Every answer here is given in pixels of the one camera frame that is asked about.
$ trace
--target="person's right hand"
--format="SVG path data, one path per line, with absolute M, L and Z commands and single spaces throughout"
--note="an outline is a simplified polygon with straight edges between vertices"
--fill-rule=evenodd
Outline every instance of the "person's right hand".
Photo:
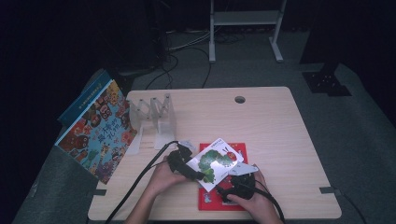
M 260 169 L 259 171 L 254 173 L 254 178 L 256 179 L 256 188 L 266 192 L 266 189 L 268 188 L 265 184 L 264 175 L 262 174 Z M 227 198 L 244 207 L 250 213 L 253 219 L 261 224 L 282 223 L 282 221 L 276 214 L 274 205 L 267 198 L 260 195 L 259 193 L 255 192 L 253 194 L 253 197 L 251 197 L 251 199 L 249 200 L 240 198 L 233 194 L 229 194 Z
M 163 157 L 163 162 L 155 167 L 146 190 L 153 192 L 155 196 L 163 193 L 177 183 L 188 180 L 184 175 L 174 174 L 166 161 L 168 156 Z

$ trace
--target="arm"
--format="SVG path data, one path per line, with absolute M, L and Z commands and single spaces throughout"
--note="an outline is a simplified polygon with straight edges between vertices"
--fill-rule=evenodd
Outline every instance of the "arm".
M 131 214 L 125 220 L 125 224 L 147 223 L 152 205 L 157 196 L 175 184 L 185 180 L 186 177 L 183 175 L 172 173 L 168 162 L 157 165 L 143 194 L 140 196 Z
M 254 178 L 256 179 L 256 181 L 259 181 L 267 188 L 264 176 L 262 175 L 262 172 L 260 170 L 254 173 Z M 256 188 L 266 191 L 264 186 L 262 186 L 260 183 L 256 182 Z M 253 219 L 260 224 L 282 223 L 282 221 L 276 214 L 274 205 L 267 198 L 258 193 L 254 193 L 253 197 L 249 200 L 245 200 L 232 194 L 229 194 L 227 198 L 244 207 L 250 213 Z

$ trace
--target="dark floor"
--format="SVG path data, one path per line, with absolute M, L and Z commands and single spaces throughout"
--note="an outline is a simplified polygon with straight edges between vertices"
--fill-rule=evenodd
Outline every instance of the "dark floor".
M 278 44 L 284 57 L 277 63 L 269 34 L 235 35 L 231 45 L 217 45 L 217 61 L 209 64 L 207 43 L 173 53 L 177 66 L 167 75 L 158 69 L 134 80 L 132 90 L 286 86 L 290 88 L 330 183 L 358 206 L 367 223 L 396 219 L 396 130 L 363 88 L 359 77 L 344 65 L 335 74 L 352 96 L 312 93 L 302 72 L 322 64 L 299 64 L 309 33 L 282 32 Z M 169 35 L 178 46 L 196 35 Z M 164 64 L 176 64 L 170 58 Z M 14 223 L 85 223 L 97 180 L 60 150 L 48 155 Z M 363 223 L 346 197 L 337 197 L 343 215 L 336 220 L 287 220 L 287 223 Z

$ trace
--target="tabletop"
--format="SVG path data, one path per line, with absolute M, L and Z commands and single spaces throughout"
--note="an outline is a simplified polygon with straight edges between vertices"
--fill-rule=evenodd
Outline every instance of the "tabletop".
M 171 94 L 177 121 L 176 139 L 211 143 L 222 138 L 245 143 L 250 164 L 263 172 L 268 189 L 278 201 L 285 219 L 339 218 L 334 194 L 322 194 L 330 183 L 312 144 L 304 121 L 286 87 L 220 88 L 190 90 L 131 91 L 128 98 L 149 102 L 152 97 Z M 155 129 L 143 132 L 139 152 L 125 155 L 107 185 L 98 183 L 106 195 L 96 195 L 89 211 L 91 220 L 106 220 L 144 167 L 157 154 Z M 172 149 L 163 153 L 167 155 Z M 149 182 L 153 169 L 113 219 L 124 220 Z M 245 211 L 199 211 L 198 183 L 182 183 L 160 195 L 150 220 L 244 220 Z

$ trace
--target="book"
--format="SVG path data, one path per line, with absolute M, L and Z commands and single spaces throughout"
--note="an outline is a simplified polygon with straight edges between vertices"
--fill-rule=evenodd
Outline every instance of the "book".
M 55 146 L 107 184 L 137 131 L 131 126 L 128 101 L 105 70 L 59 121 L 67 127 L 71 119 Z
M 238 152 L 218 138 L 186 164 L 194 171 L 205 174 L 205 177 L 198 182 L 209 192 L 228 175 L 238 162 L 243 160 L 244 158 Z
M 109 81 L 111 76 L 109 73 L 102 69 L 93 74 L 93 77 L 97 77 L 88 87 L 81 93 L 81 95 L 62 113 L 58 118 L 58 121 L 62 123 L 64 127 L 70 127 L 76 119 L 87 109 L 87 105 L 91 105 L 95 100 L 99 91 L 101 91 Z
M 244 163 L 248 164 L 248 156 L 245 143 L 229 143 L 230 147 L 235 149 L 244 158 Z M 200 144 L 200 151 L 209 146 L 208 143 Z M 224 189 L 232 186 L 230 183 L 231 176 L 227 175 L 218 185 Z M 198 209 L 201 211 L 245 211 L 245 209 L 236 203 L 224 203 L 221 196 L 215 189 L 207 191 L 200 186 L 198 188 Z

